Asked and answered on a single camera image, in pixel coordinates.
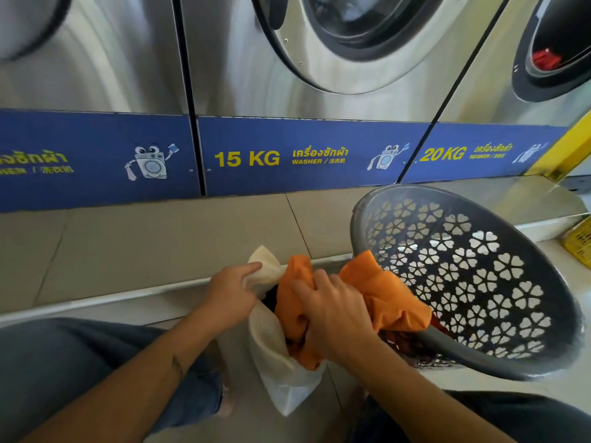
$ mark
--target person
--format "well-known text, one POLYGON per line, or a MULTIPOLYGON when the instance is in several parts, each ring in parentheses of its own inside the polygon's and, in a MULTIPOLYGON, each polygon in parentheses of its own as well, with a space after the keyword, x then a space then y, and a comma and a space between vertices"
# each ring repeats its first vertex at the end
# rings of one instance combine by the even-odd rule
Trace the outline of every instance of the person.
MULTIPOLYGON (((242 279, 260 267, 214 275, 204 301, 168 331, 64 318, 0 329, 0 442, 137 442, 219 413, 223 382, 202 353, 252 311, 242 279)), ((314 280, 316 289, 293 284, 306 339, 371 394, 352 442, 587 441, 590 418, 562 403, 440 390, 373 332, 357 290, 323 270, 314 280)))

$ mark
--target person's left arm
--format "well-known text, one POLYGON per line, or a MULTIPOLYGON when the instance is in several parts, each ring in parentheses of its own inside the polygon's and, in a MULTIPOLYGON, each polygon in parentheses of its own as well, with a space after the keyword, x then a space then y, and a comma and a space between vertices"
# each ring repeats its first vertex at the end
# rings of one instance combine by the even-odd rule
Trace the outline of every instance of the person's left arm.
POLYGON ((250 263, 214 275, 197 309, 21 443, 142 441, 197 356, 252 311, 256 295, 242 279, 260 268, 250 263))

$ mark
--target forearm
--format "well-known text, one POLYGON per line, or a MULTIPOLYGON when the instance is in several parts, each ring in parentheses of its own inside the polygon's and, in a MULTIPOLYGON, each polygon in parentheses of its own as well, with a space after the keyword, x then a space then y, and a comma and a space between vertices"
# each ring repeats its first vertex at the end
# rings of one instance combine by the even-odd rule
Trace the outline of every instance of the forearm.
POLYGON ((206 313, 194 311, 22 441, 142 441, 215 336, 206 313))
POLYGON ((505 433, 410 368, 378 338, 347 365, 413 443, 514 443, 505 433))

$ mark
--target basket rim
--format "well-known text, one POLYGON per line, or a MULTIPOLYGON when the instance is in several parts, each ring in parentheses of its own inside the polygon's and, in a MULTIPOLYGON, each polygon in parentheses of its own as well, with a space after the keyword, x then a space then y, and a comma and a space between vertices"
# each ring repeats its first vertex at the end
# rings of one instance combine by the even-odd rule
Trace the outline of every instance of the basket rim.
MULTIPOLYGON (((360 253, 369 250, 369 245, 365 239, 365 233, 361 228, 363 214, 370 202, 379 194, 385 191, 397 190, 403 188, 405 190, 429 190, 435 191, 440 194, 451 196, 455 199, 463 202, 468 202, 473 206, 488 212, 491 216, 495 217, 505 225, 510 226, 515 231, 519 232, 522 237, 531 242, 531 240, 525 236, 520 230, 508 223, 502 217, 493 213, 488 208, 483 207, 476 202, 460 196, 455 193, 451 193, 440 188, 433 186, 424 186, 422 184, 394 184, 381 186, 375 190, 365 194, 354 206, 353 214, 351 216, 351 222, 349 226, 349 232, 351 234, 351 244, 353 247, 353 257, 356 257, 360 253)), ((580 305, 577 300, 570 293, 569 287, 563 275, 556 269, 554 264, 548 259, 548 257, 540 251, 537 246, 536 250, 543 260, 552 268, 554 274, 560 280, 563 290, 570 295, 570 303, 572 305, 572 311, 574 314, 573 320, 575 327, 579 331, 573 335, 572 342, 564 343, 563 347, 560 348, 561 354, 551 360, 545 361, 529 361, 528 359, 508 359, 500 358, 496 356, 490 356, 482 353, 481 351, 471 349, 470 347, 456 341, 454 338, 442 333, 437 328, 429 325, 424 331, 417 333, 418 338, 429 348, 437 351, 438 353, 454 360, 466 367, 469 367, 478 372, 489 374, 495 377, 516 380, 516 381, 531 381, 549 376, 560 370, 564 370, 570 367, 580 356, 583 348, 584 336, 585 336, 585 325, 583 321, 583 313, 581 312, 580 305)))

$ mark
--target white mesh laundry bag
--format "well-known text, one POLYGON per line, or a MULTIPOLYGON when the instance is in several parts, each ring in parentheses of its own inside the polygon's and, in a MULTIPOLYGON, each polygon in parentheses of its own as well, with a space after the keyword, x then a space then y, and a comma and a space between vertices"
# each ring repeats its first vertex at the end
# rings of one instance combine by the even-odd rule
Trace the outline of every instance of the white mesh laundry bag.
MULTIPOLYGON (((285 272, 279 261, 265 248, 259 247, 249 262, 261 261, 263 268, 245 280, 248 288, 266 292, 285 272)), ((271 401, 283 416, 289 415, 320 384, 326 368, 323 362, 315 370, 306 370, 290 357, 285 335, 275 314, 258 303, 248 316, 249 348, 271 401)))

